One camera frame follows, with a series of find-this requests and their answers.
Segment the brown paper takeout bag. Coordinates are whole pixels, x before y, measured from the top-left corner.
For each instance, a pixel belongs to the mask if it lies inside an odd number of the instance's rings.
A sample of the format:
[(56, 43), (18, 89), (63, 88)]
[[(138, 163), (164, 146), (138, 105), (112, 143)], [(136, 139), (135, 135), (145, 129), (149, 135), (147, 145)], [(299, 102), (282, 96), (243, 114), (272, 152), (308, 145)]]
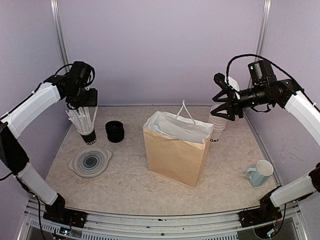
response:
[(143, 125), (148, 170), (195, 188), (209, 150), (214, 124), (156, 111)]

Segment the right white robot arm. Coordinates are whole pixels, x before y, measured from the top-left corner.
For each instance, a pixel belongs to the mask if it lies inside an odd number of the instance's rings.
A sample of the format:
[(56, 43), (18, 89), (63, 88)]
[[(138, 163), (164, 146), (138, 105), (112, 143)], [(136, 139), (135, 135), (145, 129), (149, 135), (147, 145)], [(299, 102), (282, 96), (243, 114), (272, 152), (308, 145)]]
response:
[(248, 65), (251, 85), (240, 89), (228, 73), (216, 73), (216, 117), (247, 116), (275, 166), (281, 187), (269, 200), (279, 207), (320, 189), (320, 111), (289, 74), (278, 79), (276, 64), (260, 58)]

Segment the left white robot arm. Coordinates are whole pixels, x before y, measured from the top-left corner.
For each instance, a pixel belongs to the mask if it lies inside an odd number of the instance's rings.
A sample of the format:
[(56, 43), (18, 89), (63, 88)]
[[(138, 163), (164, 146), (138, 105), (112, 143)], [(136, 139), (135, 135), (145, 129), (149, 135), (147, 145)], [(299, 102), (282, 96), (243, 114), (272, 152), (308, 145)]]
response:
[(71, 110), (98, 105), (98, 91), (91, 87), (96, 78), (94, 67), (83, 61), (69, 63), (68, 67), (64, 74), (56, 72), (49, 76), (0, 118), (1, 161), (32, 194), (51, 206), (50, 214), (61, 223), (70, 218), (70, 211), (58, 203), (63, 198), (32, 166), (20, 139), (47, 109), (62, 100)]

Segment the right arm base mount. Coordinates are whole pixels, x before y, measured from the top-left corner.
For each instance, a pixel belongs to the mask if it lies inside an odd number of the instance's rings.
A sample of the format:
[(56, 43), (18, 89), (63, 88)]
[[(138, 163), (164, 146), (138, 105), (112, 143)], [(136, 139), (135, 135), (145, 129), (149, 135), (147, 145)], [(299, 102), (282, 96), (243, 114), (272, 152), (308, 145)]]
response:
[(274, 206), (270, 195), (265, 195), (259, 200), (258, 208), (246, 209), (238, 213), (242, 228), (251, 227), (281, 219), (280, 207)]

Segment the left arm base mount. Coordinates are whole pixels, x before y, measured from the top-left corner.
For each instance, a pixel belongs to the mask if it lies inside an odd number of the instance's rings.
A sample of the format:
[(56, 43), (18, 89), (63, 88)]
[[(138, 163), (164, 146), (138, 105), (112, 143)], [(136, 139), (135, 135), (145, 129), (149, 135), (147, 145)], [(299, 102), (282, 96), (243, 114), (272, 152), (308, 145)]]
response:
[(70, 227), (84, 228), (88, 214), (65, 207), (65, 199), (58, 193), (52, 205), (45, 204), (43, 218)]

